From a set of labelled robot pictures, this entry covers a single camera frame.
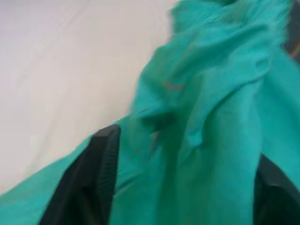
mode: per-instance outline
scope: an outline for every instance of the white surface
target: white surface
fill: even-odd
[[[125,115],[176,0],[0,0],[0,193]]]

